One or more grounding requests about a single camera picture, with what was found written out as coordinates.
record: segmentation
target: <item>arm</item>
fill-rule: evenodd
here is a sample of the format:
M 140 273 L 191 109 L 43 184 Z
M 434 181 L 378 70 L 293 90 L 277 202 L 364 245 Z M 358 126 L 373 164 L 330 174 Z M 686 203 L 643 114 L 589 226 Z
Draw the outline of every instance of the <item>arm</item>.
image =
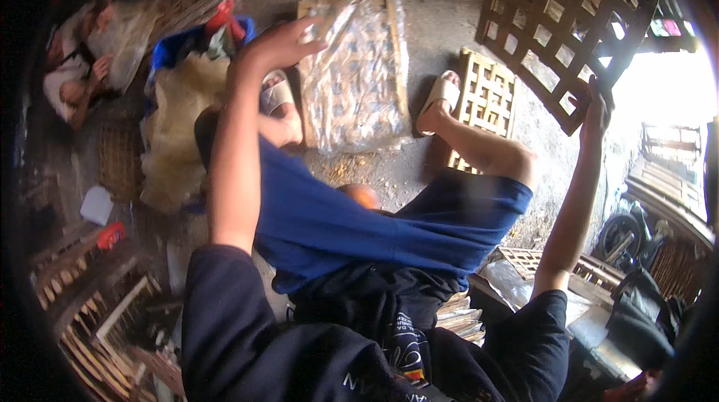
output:
M 80 131 L 88 113 L 90 100 L 103 89 L 102 80 L 107 76 L 107 73 L 110 70 L 110 59 L 112 59 L 112 54 L 104 55 L 98 58 L 92 65 L 92 71 L 90 72 L 90 78 L 85 85 L 85 91 L 80 99 L 77 100 L 77 104 L 73 104 L 76 107 L 75 113 L 73 113 L 72 117 L 68 121 L 70 127 L 73 129 L 73 132 Z
M 229 99 L 220 115 L 210 163 L 210 241 L 252 253 L 260 215 L 260 151 L 257 109 L 263 78 L 327 47 L 298 39 L 320 19 L 300 19 L 250 43 L 227 70 Z
M 534 275 L 532 299 L 548 290 L 567 289 L 589 230 L 602 169 L 602 139 L 614 102 L 611 98 L 605 101 L 599 94 L 595 76 L 589 78 L 588 97 L 589 109 L 580 133 L 577 166 Z

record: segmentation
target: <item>seated person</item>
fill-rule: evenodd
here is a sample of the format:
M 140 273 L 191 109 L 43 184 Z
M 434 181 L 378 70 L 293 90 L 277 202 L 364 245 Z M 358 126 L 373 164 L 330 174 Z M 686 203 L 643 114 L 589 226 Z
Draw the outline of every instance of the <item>seated person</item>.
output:
M 112 58 L 106 55 L 95 60 L 87 38 L 96 29 L 104 31 L 113 13 L 112 0 L 85 4 L 53 34 L 49 44 L 45 96 L 75 132 L 82 127 L 91 102 L 105 90 L 102 81 Z
M 454 119 L 460 82 L 450 71 L 417 128 L 442 137 L 481 175 L 445 169 L 394 217 L 316 180 L 278 149 L 302 140 L 302 124 L 281 87 L 286 79 L 265 76 L 327 47 L 298 43 L 318 22 L 285 24 L 250 43 L 230 65 L 222 112 L 195 123 L 211 179 L 210 244 L 188 269 L 187 399 L 556 401 L 569 360 L 564 291 L 589 228 L 613 102 L 592 76 L 581 95 L 589 109 L 577 167 L 531 300 L 479 347 L 437 328 L 436 311 L 467 289 L 467 275 L 525 212 L 539 183 L 536 157 Z M 281 105 L 258 109 L 274 96 Z M 275 322 L 254 251 L 277 268 L 274 288 L 296 304 L 287 325 Z

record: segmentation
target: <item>dirt floor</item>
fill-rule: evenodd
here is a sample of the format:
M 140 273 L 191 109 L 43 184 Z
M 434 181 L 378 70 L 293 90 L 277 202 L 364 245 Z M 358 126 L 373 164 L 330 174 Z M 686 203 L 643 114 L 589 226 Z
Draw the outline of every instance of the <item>dirt floor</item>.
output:
M 300 0 L 242 0 L 236 12 L 250 15 L 262 31 L 282 19 L 294 19 Z M 406 12 L 406 42 L 410 64 L 408 95 L 413 121 L 424 103 L 436 75 L 445 69 L 458 70 L 459 50 L 467 46 L 492 56 L 474 41 L 482 0 L 401 0 Z M 85 191 L 96 181 L 95 145 L 98 126 L 106 119 L 135 120 L 142 115 L 142 89 L 147 68 L 141 67 L 130 90 L 121 99 L 97 110 L 88 118 L 87 128 L 71 145 L 48 146 L 49 162 L 39 172 L 56 173 L 63 188 L 66 221 L 79 220 L 79 204 Z M 569 185 L 579 151 L 579 132 L 567 137 L 524 84 L 517 84 L 516 119 L 513 138 L 529 146 L 544 164 L 544 177 L 528 212 L 512 228 L 504 243 L 513 247 L 542 248 Z M 607 134 L 607 159 L 600 180 L 598 198 L 588 237 L 593 243 L 603 219 L 617 200 L 616 188 L 624 180 L 628 165 L 638 151 L 639 121 L 610 130 Z M 310 171 L 332 186 L 351 182 L 371 185 L 380 196 L 382 208 L 396 211 L 414 198 L 439 170 L 446 159 L 441 140 L 418 135 L 400 151 L 325 157 L 316 150 L 299 148 Z M 148 249 L 160 280 L 180 288 L 191 251 L 206 241 L 207 226 L 203 215 L 179 213 L 171 217 L 141 204 L 116 204 L 112 219 L 121 219 Z M 170 263 L 165 263 L 166 249 Z M 277 305 L 278 315 L 282 303 Z

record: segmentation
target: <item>slide sandal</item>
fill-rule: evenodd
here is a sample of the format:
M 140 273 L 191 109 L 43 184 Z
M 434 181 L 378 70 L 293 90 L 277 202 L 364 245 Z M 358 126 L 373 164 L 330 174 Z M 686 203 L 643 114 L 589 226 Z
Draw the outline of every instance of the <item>slide sandal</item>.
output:
M 454 72 L 447 70 L 442 73 L 442 75 L 436 78 L 436 80 L 434 81 L 434 85 L 432 85 L 432 90 L 429 92 L 429 96 L 427 97 L 427 102 L 424 103 L 424 107 L 422 107 L 422 110 L 419 112 L 419 117 L 421 117 L 424 112 L 429 109 L 429 106 L 432 105 L 432 103 L 437 99 L 445 99 L 447 102 L 449 102 L 449 105 L 452 107 L 449 112 L 454 112 L 454 110 L 456 109 L 456 103 L 457 101 L 459 101 L 459 88 L 457 88 L 454 83 L 445 79 L 445 77 L 448 76 L 450 73 Z M 425 137 L 434 135 L 434 132 L 419 133 L 424 135 Z
M 271 114 L 273 110 L 275 110 L 285 102 L 291 104 L 295 103 L 295 99 L 292 97 L 292 88 L 290 88 L 290 82 L 287 80 L 287 75 L 284 71 L 271 71 L 263 79 L 263 86 L 271 79 L 277 77 L 283 78 L 283 81 L 269 87 L 267 90 L 260 93 L 260 113 L 263 113 L 265 115 Z

